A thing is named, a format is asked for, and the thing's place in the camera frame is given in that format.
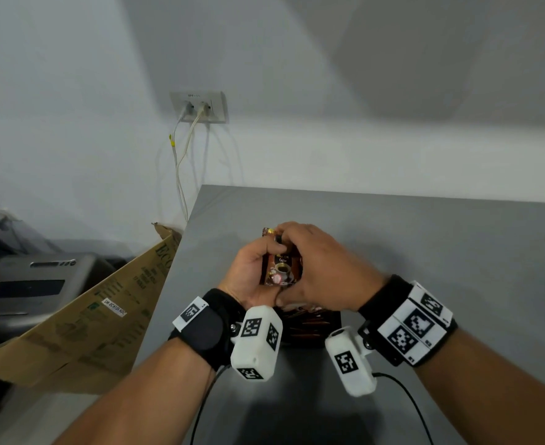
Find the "white camera device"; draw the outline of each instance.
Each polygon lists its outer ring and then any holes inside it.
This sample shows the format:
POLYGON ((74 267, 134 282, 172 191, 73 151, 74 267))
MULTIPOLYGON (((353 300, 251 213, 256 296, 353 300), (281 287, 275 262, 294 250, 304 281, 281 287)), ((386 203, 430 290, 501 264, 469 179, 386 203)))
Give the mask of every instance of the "white camera device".
POLYGON ((281 347, 283 321, 269 306, 249 308, 232 352, 232 367, 249 381, 268 381, 281 347))
POLYGON ((363 338, 345 326, 331 333, 325 343, 346 392, 357 397, 373 393, 377 380, 365 358, 371 350, 365 347, 363 338))

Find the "black wrist strap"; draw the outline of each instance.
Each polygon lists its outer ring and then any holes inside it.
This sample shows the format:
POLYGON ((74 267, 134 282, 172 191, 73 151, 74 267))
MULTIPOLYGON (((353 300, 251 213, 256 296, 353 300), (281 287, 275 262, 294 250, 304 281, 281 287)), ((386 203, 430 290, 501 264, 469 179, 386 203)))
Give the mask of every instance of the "black wrist strap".
POLYGON ((231 325, 243 321, 246 310, 219 289, 209 290, 202 299, 208 306, 189 319, 182 331, 174 328, 169 339, 179 337, 217 371, 231 362, 231 325))
POLYGON ((457 329, 451 311, 420 284, 392 275, 359 312, 359 334, 387 361, 418 367, 431 359, 457 329))

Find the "gray tabletop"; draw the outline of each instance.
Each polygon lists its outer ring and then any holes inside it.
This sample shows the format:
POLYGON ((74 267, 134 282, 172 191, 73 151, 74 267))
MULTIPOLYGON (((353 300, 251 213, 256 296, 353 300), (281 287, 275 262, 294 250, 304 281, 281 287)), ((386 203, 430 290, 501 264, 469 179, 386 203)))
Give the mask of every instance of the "gray tabletop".
MULTIPOLYGON (((462 328, 545 382, 545 203, 202 186, 136 363, 172 320, 224 276, 263 227, 313 223, 381 270, 416 279, 462 328)), ((362 318, 344 312, 343 324, 362 318)), ((399 378, 436 444, 463 443, 413 371, 378 354, 374 371, 399 378)), ((196 444, 428 443, 402 389, 380 379, 346 394, 325 350, 281 349, 275 375, 248 383, 227 371, 209 396, 196 444)))

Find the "cardboard box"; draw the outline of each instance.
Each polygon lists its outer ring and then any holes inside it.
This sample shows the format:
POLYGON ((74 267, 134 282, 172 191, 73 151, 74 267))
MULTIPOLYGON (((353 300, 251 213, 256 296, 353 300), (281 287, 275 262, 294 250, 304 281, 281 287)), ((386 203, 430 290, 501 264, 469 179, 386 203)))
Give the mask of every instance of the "cardboard box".
POLYGON ((130 373, 181 238, 154 226, 161 242, 1 344, 0 379, 45 392, 101 394, 130 373))

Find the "wall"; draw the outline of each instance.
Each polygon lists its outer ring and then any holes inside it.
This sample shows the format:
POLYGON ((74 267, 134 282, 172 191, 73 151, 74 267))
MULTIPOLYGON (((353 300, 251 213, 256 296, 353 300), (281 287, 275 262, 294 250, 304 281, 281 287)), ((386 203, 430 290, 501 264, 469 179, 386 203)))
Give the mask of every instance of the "wall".
POLYGON ((183 227, 182 180, 545 201, 545 0, 0 0, 0 205, 40 249, 183 227))

